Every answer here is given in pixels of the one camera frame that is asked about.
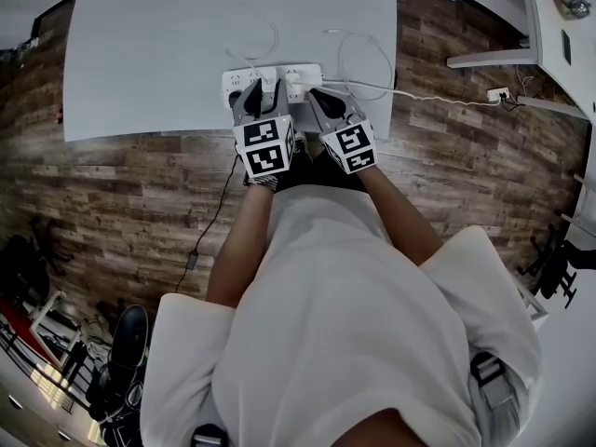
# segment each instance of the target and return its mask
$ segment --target electrical outlet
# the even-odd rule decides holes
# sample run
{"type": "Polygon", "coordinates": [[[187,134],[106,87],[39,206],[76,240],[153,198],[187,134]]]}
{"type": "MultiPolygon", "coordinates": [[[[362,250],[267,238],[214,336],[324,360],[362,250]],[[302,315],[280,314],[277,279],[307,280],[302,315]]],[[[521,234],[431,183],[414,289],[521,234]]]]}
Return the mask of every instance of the electrical outlet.
{"type": "Polygon", "coordinates": [[[284,64],[279,66],[262,66],[255,71],[252,68],[226,71],[222,74],[223,105],[230,109],[229,98],[234,91],[243,91],[251,83],[263,75],[270,83],[263,82],[264,102],[273,102],[278,79],[285,79],[288,90],[288,102],[304,102],[305,94],[314,87],[323,85],[323,74],[320,65],[309,64],[284,64]]]}
{"type": "Polygon", "coordinates": [[[509,88],[495,88],[495,89],[488,89],[486,91],[486,99],[490,102],[497,102],[501,101],[501,95],[505,95],[505,98],[511,96],[509,93],[509,88]]]}

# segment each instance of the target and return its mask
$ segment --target black cable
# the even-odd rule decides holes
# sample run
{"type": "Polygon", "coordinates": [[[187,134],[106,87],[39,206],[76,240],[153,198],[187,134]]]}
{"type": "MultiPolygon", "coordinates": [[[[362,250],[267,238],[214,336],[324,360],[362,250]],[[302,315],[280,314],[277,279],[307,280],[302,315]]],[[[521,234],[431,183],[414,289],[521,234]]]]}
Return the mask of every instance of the black cable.
{"type": "Polygon", "coordinates": [[[225,181],[225,185],[223,186],[222,198],[220,198],[220,205],[217,208],[217,210],[215,211],[215,216],[213,217],[211,222],[209,222],[209,225],[207,225],[207,228],[205,230],[203,230],[203,233],[199,236],[198,240],[196,241],[193,251],[191,251],[190,255],[188,255],[188,260],[186,261],[186,268],[184,269],[184,273],[183,273],[182,277],[180,278],[180,281],[176,285],[176,289],[174,290],[174,293],[178,292],[178,288],[180,287],[180,284],[183,282],[184,277],[186,277],[186,273],[188,272],[188,270],[192,270],[193,268],[195,268],[196,259],[198,258],[198,252],[196,251],[196,249],[198,249],[198,244],[200,243],[201,239],[205,236],[205,234],[207,234],[207,232],[209,231],[211,226],[213,224],[215,224],[215,221],[217,220],[217,216],[220,214],[220,210],[222,209],[222,206],[224,205],[223,203],[224,203],[224,197],[225,197],[225,189],[227,189],[227,185],[230,183],[230,179],[232,179],[232,176],[234,175],[234,169],[236,168],[237,162],[238,162],[238,156],[236,156],[234,158],[234,164],[232,165],[232,170],[230,171],[230,175],[227,176],[227,181],[225,181]]]}
{"type": "Polygon", "coordinates": [[[547,90],[549,86],[556,87],[557,85],[552,81],[547,81],[542,85],[542,88],[534,95],[532,98],[537,98],[538,96],[542,96],[542,94],[547,90]]]}
{"type": "Polygon", "coordinates": [[[508,113],[513,111],[515,108],[518,108],[520,106],[525,106],[525,104],[519,104],[518,102],[515,102],[515,100],[513,100],[513,101],[514,102],[509,102],[509,101],[507,101],[507,96],[501,95],[501,103],[505,107],[505,111],[507,111],[508,113]],[[505,103],[510,104],[513,107],[508,109],[507,106],[505,106],[505,103]]]}

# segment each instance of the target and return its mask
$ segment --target power strip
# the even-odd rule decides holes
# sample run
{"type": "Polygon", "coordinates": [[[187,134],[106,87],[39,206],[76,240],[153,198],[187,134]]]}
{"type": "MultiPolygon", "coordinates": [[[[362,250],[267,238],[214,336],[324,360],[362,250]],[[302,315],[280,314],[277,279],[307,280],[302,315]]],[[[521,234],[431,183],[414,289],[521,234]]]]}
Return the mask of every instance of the power strip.
{"type": "Polygon", "coordinates": [[[276,83],[281,78],[286,80],[288,102],[305,102],[305,94],[308,90],[323,86],[324,76],[320,65],[315,63],[282,64],[226,71],[222,74],[223,105],[231,109],[230,94],[234,91],[243,91],[259,78],[263,79],[264,102],[273,103],[276,83]]]}

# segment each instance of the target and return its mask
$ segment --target window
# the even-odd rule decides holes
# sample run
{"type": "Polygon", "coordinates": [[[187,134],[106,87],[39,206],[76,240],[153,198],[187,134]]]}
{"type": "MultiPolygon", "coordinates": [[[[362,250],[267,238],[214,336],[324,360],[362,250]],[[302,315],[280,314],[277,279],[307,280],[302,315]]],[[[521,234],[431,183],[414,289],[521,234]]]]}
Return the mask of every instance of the window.
{"type": "Polygon", "coordinates": [[[89,428],[87,439],[96,445],[100,445],[101,447],[107,447],[106,443],[102,439],[102,430],[100,429],[100,425],[97,423],[97,421],[91,422],[91,427],[89,428]]]}
{"type": "MultiPolygon", "coordinates": [[[[56,384],[62,387],[68,386],[68,381],[66,381],[66,379],[62,379],[62,375],[49,364],[46,364],[45,367],[41,364],[37,364],[37,369],[47,374],[47,376],[53,379],[56,382],[56,384]]],[[[52,409],[56,409],[58,406],[61,405],[62,400],[64,399],[64,391],[59,389],[58,386],[56,386],[56,384],[49,381],[37,370],[34,370],[31,373],[31,379],[34,383],[37,384],[37,387],[39,387],[39,390],[44,395],[44,398],[46,398],[47,402],[49,402],[49,405],[52,406],[52,409]]]]}

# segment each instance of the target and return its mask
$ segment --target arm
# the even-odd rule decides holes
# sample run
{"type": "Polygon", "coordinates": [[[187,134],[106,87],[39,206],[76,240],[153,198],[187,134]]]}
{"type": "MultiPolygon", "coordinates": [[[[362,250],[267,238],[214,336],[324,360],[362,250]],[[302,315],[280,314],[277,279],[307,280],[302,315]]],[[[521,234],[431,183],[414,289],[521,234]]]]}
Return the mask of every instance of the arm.
{"type": "Polygon", "coordinates": [[[437,232],[378,167],[358,172],[393,246],[421,265],[442,245],[437,232]]]}
{"type": "Polygon", "coordinates": [[[236,308],[263,260],[273,191],[251,185],[211,269],[207,301],[236,308]]]}

